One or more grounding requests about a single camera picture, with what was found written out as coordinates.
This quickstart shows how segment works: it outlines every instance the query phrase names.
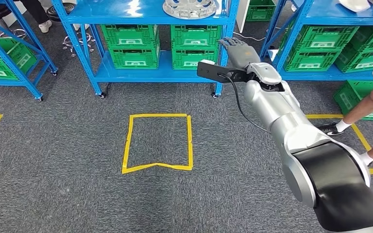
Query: green plastic crate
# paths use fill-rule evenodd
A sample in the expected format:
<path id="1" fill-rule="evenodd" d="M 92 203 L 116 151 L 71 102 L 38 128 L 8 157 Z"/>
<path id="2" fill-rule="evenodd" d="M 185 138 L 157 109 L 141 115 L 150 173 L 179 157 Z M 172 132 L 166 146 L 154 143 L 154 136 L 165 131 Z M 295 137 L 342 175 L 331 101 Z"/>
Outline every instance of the green plastic crate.
<path id="1" fill-rule="evenodd" d="M 23 73 L 28 72 L 28 70 L 36 63 L 36 57 L 32 50 L 12 38 L 0 38 L 0 46 Z M 19 80 L 1 58 L 0 80 Z"/>
<path id="2" fill-rule="evenodd" d="M 198 62 L 206 59 L 217 62 L 218 50 L 173 50 L 173 69 L 197 69 Z"/>
<path id="3" fill-rule="evenodd" d="M 109 48 L 155 48 L 157 25 L 102 24 L 103 35 Z"/>
<path id="4" fill-rule="evenodd" d="M 341 51 L 358 28 L 355 26 L 303 26 L 292 47 L 299 52 Z M 287 37 L 288 35 L 285 34 L 281 41 L 281 49 Z"/>
<path id="5" fill-rule="evenodd" d="M 221 25 L 171 25 L 172 50 L 218 50 Z"/>
<path id="6" fill-rule="evenodd" d="M 160 46 L 154 49 L 110 49 L 116 69 L 158 69 Z"/>
<path id="7" fill-rule="evenodd" d="M 350 41 L 360 52 L 373 52 L 373 26 L 361 26 Z"/>
<path id="8" fill-rule="evenodd" d="M 245 21 L 269 21 L 274 14 L 274 10 L 275 3 L 272 0 L 251 0 Z"/>
<path id="9" fill-rule="evenodd" d="M 298 52 L 291 49 L 284 69 L 293 71 L 327 71 L 338 57 L 339 52 Z"/>
<path id="10" fill-rule="evenodd" d="M 343 73 L 373 70 L 373 52 L 358 52 L 348 44 L 334 63 Z"/>
<path id="11" fill-rule="evenodd" d="M 342 114 L 349 113 L 364 97 L 373 90 L 373 81 L 348 80 L 335 94 L 334 100 L 341 108 Z M 363 120 L 373 120 L 373 113 Z"/>

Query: gray carpet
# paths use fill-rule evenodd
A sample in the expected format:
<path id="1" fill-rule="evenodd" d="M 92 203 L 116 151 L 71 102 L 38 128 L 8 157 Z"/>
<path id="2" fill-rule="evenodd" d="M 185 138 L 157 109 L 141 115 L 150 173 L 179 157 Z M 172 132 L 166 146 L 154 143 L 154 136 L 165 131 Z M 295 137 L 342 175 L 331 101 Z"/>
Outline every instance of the gray carpet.
<path id="1" fill-rule="evenodd" d="M 287 187 L 271 136 L 243 118 L 230 85 L 213 99 L 211 84 L 113 83 L 102 100 L 79 60 L 62 50 L 61 24 L 41 34 L 25 17 L 60 71 L 38 85 L 43 102 L 23 87 L 0 87 L 0 233 L 322 232 Z M 247 23 L 244 35 L 262 38 L 266 28 Z M 168 27 L 160 30 L 169 49 Z M 307 114 L 339 114 L 332 95 L 340 85 L 290 82 Z M 121 173 L 129 115 L 139 113 L 191 116 L 192 171 Z M 373 121 L 357 125 L 373 146 Z M 339 140 L 364 151 L 350 129 Z M 128 166 L 152 162 L 187 164 L 185 118 L 134 120 Z"/>

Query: robotic arm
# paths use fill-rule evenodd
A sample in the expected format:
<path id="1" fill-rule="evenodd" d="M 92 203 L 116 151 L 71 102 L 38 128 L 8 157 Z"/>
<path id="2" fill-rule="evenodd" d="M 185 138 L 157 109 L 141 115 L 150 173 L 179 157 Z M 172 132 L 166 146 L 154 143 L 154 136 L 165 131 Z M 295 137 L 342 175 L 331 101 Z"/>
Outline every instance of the robotic arm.
<path id="1" fill-rule="evenodd" d="M 203 60 L 197 74 L 220 83 L 247 83 L 245 100 L 273 135 L 296 199 L 314 209 L 327 232 L 373 233 L 370 173 L 358 153 L 309 122 L 287 82 L 260 62 L 253 47 L 228 37 L 220 43 L 233 67 Z"/>

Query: white sneaker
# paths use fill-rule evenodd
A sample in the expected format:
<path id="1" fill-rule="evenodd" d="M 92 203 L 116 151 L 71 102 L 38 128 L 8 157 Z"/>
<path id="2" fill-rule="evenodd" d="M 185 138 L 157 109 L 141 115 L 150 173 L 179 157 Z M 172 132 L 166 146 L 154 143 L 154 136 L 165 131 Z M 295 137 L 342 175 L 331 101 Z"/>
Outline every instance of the white sneaker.
<path id="1" fill-rule="evenodd" d="M 52 26 L 52 21 L 48 20 L 45 23 L 41 23 L 39 25 L 39 29 L 41 30 L 42 33 L 47 33 L 49 32 L 49 28 Z"/>

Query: black shoe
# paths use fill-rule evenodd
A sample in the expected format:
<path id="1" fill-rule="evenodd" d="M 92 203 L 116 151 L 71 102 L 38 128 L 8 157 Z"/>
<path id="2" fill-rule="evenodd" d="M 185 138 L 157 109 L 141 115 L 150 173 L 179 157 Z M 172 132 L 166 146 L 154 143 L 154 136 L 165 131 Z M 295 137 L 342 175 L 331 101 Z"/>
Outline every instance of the black shoe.
<path id="1" fill-rule="evenodd" d="M 336 123 L 332 123 L 332 124 L 329 124 L 329 125 L 319 126 L 317 128 L 319 130 L 321 130 L 322 132 L 324 132 L 326 135 L 329 135 L 329 136 L 340 135 L 340 134 L 342 134 L 344 132 L 344 131 L 338 132 L 337 127 L 336 127 Z"/>

